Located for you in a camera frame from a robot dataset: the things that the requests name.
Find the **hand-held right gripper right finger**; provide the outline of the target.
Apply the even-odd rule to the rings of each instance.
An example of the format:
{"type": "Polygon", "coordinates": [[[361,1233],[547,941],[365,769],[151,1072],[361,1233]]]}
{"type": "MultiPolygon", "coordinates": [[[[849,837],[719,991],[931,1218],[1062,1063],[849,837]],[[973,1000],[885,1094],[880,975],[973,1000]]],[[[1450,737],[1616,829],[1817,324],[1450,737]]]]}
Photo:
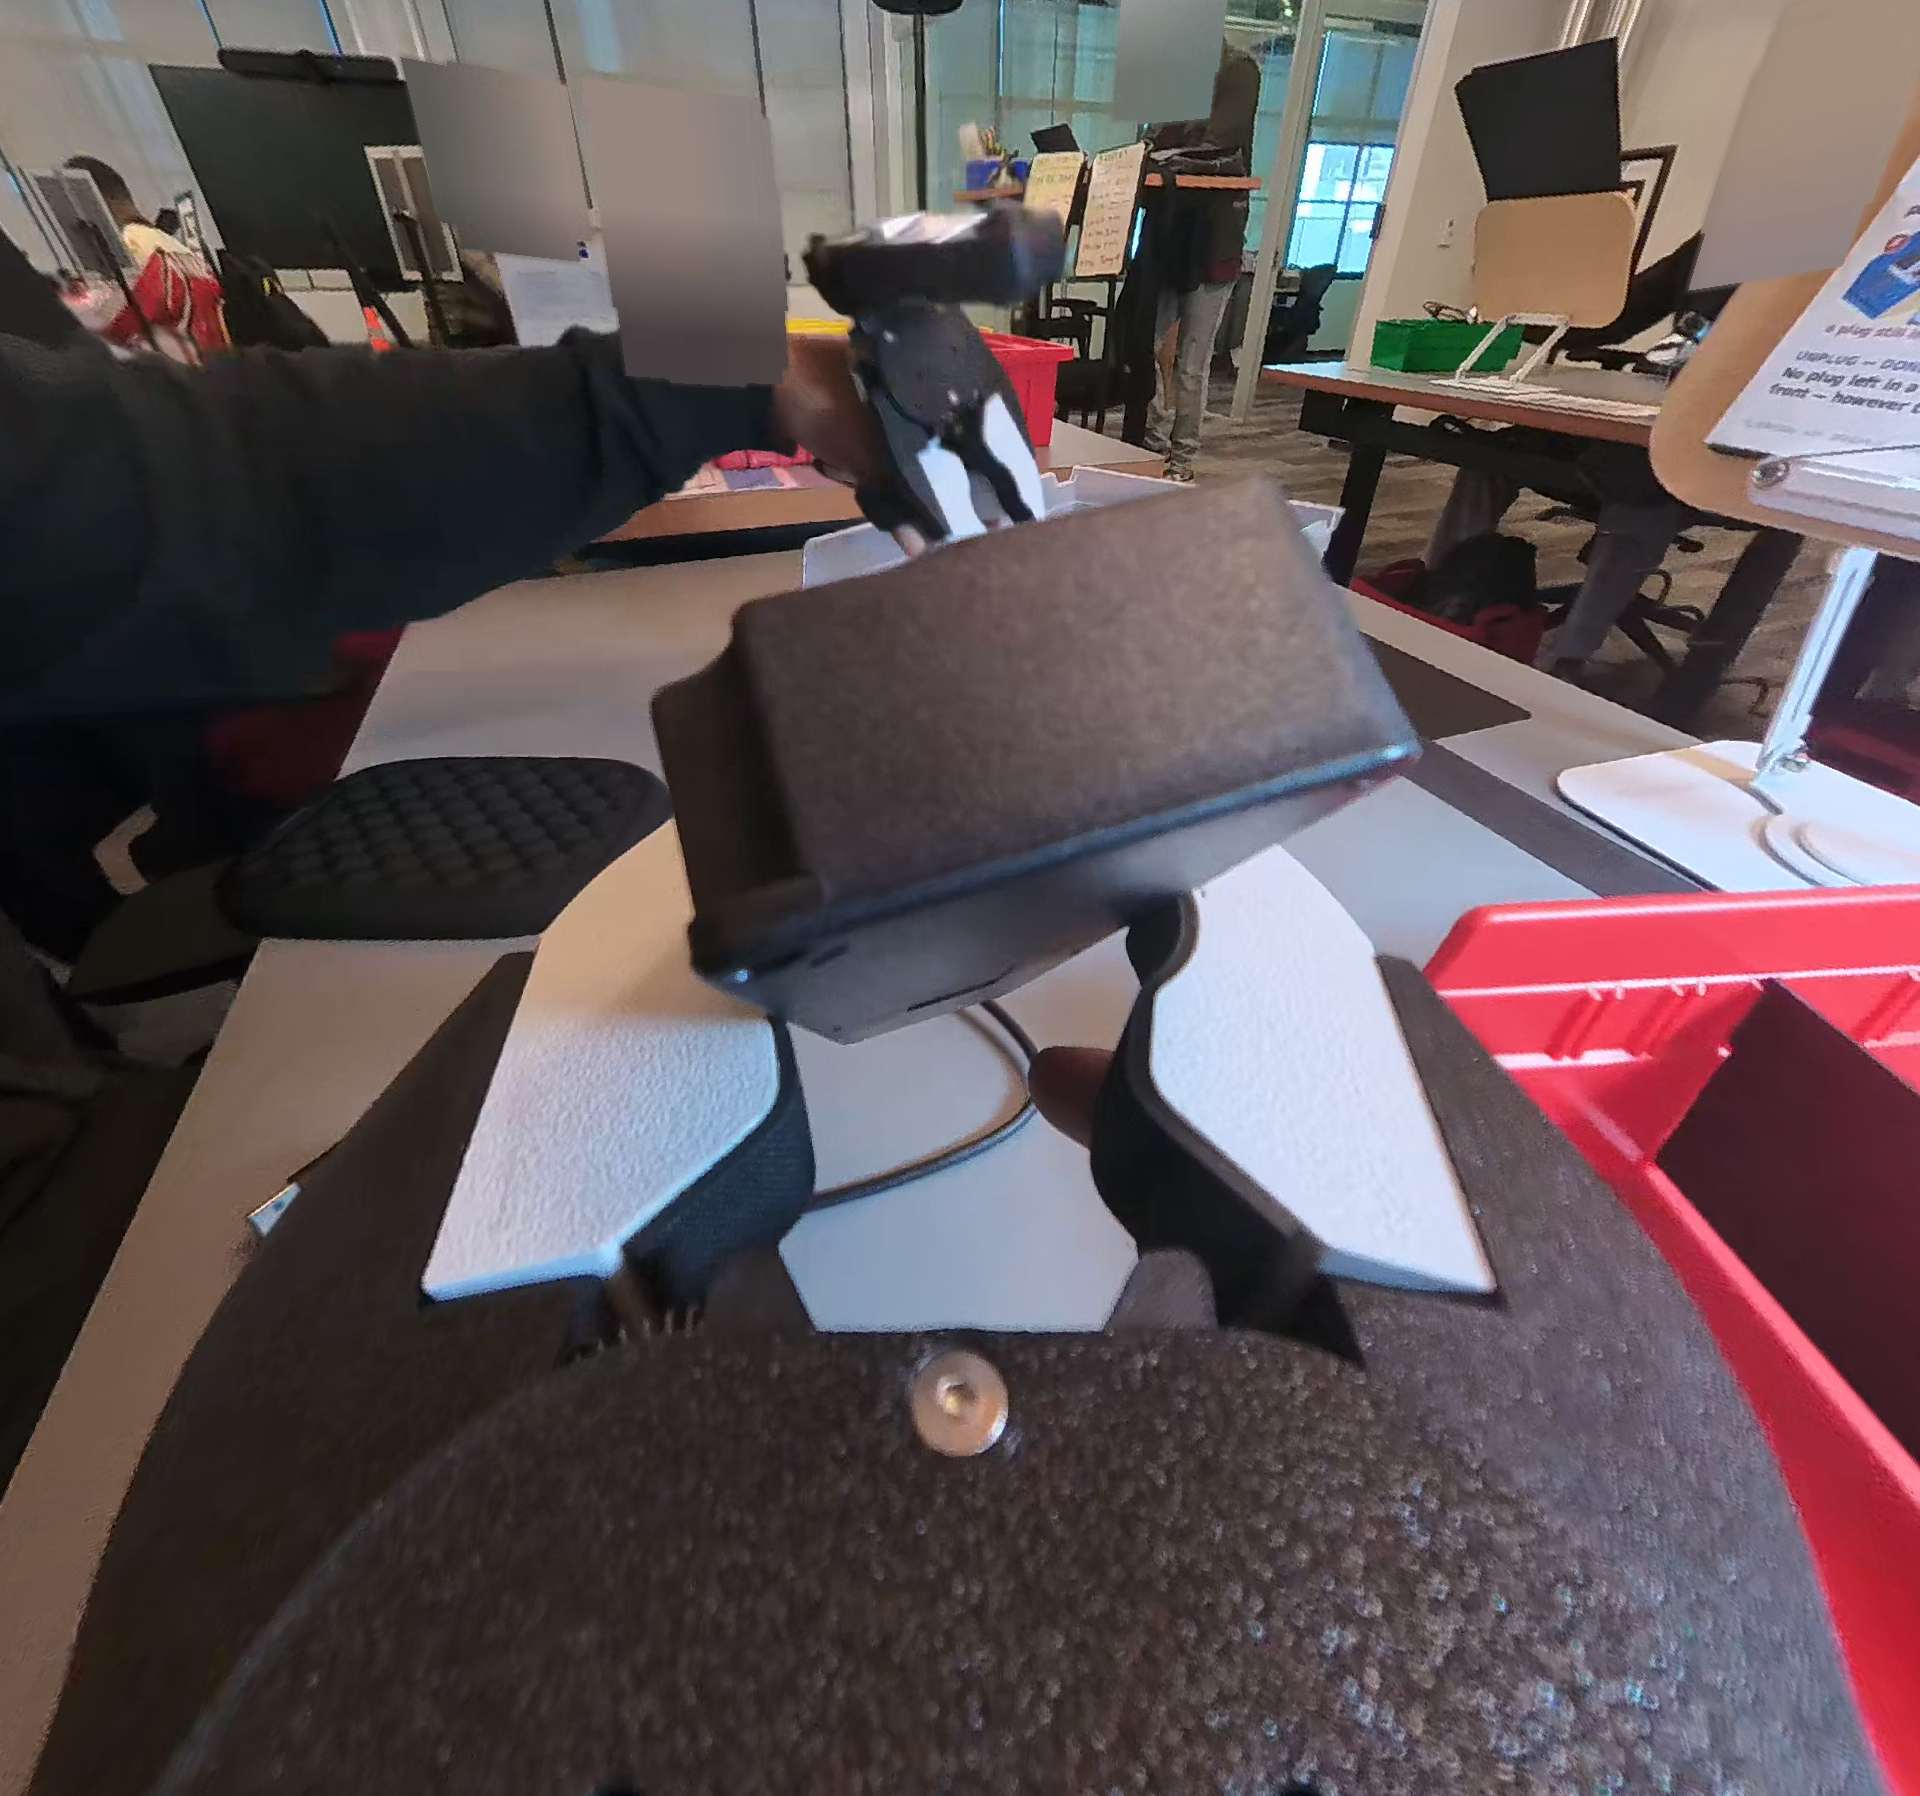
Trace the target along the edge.
{"type": "Polygon", "coordinates": [[[1361,1361],[1359,1304],[1500,1313],[1377,955],[1285,848],[1087,957],[1092,1190],[1206,1329],[1361,1361]]]}

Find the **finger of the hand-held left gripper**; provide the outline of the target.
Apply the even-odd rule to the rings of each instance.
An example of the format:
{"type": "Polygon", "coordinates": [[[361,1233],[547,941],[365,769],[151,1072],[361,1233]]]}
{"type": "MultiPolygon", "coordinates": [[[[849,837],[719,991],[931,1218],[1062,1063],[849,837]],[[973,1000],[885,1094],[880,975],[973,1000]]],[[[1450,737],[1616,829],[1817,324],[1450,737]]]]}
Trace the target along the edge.
{"type": "Polygon", "coordinates": [[[912,490],[921,510],[924,547],[944,547],[995,529],[990,487],[938,439],[927,441],[912,461],[912,490]]]}
{"type": "Polygon", "coordinates": [[[974,419],[974,512],[987,529],[1043,520],[1043,473],[1029,442],[1018,403],[988,392],[974,419]]]}

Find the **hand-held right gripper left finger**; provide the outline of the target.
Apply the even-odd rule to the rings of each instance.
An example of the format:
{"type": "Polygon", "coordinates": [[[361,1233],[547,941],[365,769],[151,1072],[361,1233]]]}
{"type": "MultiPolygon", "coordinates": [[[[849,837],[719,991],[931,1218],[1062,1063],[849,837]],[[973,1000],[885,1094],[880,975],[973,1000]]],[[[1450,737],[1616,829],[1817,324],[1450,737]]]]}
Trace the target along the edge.
{"type": "Polygon", "coordinates": [[[420,1287],[456,1302],[633,1275],[702,1304],[728,1255],[808,1207],[816,1162],[787,1031],[676,963],[537,955],[420,1287]]]}

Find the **clear plastic bin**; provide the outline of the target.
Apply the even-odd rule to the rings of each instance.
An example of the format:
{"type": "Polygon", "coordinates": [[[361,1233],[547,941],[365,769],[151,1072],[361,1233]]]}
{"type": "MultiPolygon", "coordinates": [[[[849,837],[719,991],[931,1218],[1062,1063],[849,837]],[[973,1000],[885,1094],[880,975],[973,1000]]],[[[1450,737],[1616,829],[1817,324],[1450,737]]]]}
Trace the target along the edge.
{"type": "MultiPolygon", "coordinates": [[[[1041,520],[1216,487],[1225,488],[1225,483],[1174,483],[1163,476],[1134,473],[1117,468],[1072,466],[1065,476],[1043,479],[1041,520]]],[[[1335,526],[1342,522],[1344,510],[1333,504],[1300,499],[1288,499],[1288,508],[1313,554],[1323,558],[1335,526]]],[[[816,589],[830,582],[882,573],[903,562],[906,554],[889,533],[871,523],[860,523],[803,544],[802,586],[816,589]]]]}

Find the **black box usb hub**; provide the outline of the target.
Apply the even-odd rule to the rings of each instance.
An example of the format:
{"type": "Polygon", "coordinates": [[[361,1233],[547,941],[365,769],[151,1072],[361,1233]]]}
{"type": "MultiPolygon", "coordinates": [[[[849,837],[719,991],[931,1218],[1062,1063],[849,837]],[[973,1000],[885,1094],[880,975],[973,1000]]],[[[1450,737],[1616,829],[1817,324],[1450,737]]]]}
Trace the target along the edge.
{"type": "Polygon", "coordinates": [[[846,1043],[1024,987],[1421,753],[1267,476],[759,599],[650,713],[694,973],[846,1043]]]}

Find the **red plastic bin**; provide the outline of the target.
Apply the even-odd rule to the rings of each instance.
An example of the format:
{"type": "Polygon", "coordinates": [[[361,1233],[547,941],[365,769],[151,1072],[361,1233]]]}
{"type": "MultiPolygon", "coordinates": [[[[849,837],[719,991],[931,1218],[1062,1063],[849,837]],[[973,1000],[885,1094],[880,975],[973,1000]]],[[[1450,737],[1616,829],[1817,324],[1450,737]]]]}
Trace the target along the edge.
{"type": "Polygon", "coordinates": [[[1915,1792],[1917,1401],[1903,1441],[1656,1166],[1768,982],[1917,1095],[1915,888],[1485,906],[1427,963],[1705,1318],[1785,1473],[1884,1782],[1915,1792]]]}

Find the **person's left hand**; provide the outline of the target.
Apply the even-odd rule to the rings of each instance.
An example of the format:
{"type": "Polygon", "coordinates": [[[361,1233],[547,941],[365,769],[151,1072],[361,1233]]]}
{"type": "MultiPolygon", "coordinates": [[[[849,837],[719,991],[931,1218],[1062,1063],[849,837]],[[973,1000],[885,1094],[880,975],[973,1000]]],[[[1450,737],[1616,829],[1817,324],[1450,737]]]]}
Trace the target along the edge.
{"type": "Polygon", "coordinates": [[[895,460],[847,338],[787,336],[786,368],[772,386],[771,428],[782,453],[805,451],[825,476],[849,487],[869,522],[894,537],[903,535],[895,460]]]}

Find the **person's right hand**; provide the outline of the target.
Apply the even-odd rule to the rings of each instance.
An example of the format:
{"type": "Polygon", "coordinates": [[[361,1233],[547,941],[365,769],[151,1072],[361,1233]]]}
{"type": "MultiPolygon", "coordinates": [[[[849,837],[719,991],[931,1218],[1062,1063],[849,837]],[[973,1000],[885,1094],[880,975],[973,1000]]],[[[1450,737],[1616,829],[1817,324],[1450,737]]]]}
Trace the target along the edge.
{"type": "Polygon", "coordinates": [[[1026,1066],[1026,1095],[1036,1114],[1090,1154],[1109,1127],[1116,1052],[1087,1046],[1043,1047],[1026,1066]]]}

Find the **red ribbed crate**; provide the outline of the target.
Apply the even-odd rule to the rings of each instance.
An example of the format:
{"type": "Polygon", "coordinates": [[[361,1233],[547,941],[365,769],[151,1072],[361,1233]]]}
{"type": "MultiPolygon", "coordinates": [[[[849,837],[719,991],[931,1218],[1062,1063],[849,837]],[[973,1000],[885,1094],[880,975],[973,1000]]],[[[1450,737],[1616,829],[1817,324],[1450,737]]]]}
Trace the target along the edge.
{"type": "Polygon", "coordinates": [[[983,328],[980,338],[1018,400],[1029,441],[1034,449],[1048,449],[1057,376],[1062,368],[1079,359],[1075,348],[990,328],[983,328]]]}

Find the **black office chair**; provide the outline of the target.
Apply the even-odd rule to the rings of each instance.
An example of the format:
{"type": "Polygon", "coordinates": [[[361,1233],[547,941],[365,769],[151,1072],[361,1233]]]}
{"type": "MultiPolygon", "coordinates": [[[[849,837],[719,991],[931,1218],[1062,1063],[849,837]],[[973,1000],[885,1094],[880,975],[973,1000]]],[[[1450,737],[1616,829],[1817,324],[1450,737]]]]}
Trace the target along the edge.
{"type": "Polygon", "coordinates": [[[1272,306],[1261,346],[1262,368],[1284,365],[1307,354],[1322,327],[1325,298],[1338,275],[1335,264],[1303,268],[1295,291],[1272,306]]]}

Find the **glass window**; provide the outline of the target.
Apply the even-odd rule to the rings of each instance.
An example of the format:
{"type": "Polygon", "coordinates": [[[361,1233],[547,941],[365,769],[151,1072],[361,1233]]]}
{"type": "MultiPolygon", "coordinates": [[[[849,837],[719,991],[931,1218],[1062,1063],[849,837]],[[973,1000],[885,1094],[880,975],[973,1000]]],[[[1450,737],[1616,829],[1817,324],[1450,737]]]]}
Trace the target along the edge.
{"type": "Polygon", "coordinates": [[[1285,264],[1298,270],[1331,268],[1359,276],[1366,270],[1379,214],[1393,169],[1391,143],[1307,143],[1285,264]]]}

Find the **green plastic bin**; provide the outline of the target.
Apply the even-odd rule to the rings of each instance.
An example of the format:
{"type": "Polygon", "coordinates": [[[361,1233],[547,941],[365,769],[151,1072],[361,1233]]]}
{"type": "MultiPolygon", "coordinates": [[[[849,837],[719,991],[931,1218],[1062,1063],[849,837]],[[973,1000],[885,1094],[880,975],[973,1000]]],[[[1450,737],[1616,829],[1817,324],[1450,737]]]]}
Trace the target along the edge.
{"type": "Polygon", "coordinates": [[[1369,365],[1397,375],[1450,375],[1519,384],[1547,359],[1570,320],[1554,313],[1500,318],[1421,315],[1379,320],[1369,365]]]}

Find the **red bag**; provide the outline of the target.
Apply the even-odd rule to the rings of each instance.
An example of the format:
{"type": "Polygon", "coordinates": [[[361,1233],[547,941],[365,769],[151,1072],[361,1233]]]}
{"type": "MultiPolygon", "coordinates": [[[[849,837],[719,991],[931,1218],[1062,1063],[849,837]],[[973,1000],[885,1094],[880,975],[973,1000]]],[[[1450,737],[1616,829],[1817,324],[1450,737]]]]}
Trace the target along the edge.
{"type": "Polygon", "coordinates": [[[1357,573],[1353,589],[1521,664],[1537,657],[1547,631],[1537,554],[1528,540],[1498,530],[1457,542],[1438,565],[1400,559],[1369,575],[1357,573]]]}
{"type": "Polygon", "coordinates": [[[209,781],[231,801],[292,813],[341,774],[403,631],[349,631],[312,695],[222,713],[203,730],[209,781]]]}

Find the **black bin divider panel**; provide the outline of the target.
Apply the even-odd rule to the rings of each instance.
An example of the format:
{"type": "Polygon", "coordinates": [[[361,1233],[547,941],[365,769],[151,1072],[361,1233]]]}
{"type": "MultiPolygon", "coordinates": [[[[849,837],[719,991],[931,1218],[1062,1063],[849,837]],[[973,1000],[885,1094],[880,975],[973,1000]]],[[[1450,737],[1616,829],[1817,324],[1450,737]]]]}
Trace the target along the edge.
{"type": "Polygon", "coordinates": [[[1656,1166],[1882,1424],[1913,1441],[1915,1090],[1768,982],[1656,1166]]]}

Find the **person's black hoodie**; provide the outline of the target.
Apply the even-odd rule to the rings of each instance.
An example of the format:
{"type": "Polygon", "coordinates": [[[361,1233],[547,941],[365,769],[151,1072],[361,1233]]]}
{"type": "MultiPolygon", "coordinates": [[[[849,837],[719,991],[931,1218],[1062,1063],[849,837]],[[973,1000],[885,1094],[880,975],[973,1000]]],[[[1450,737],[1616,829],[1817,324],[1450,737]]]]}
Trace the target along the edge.
{"type": "Polygon", "coordinates": [[[4,728],[1,743],[1,1483],[9,1483],[186,1099],[130,1060],[59,971],[117,906],[97,860],[130,814],[160,857],[247,835],[203,749],[203,710],[4,728]]]}

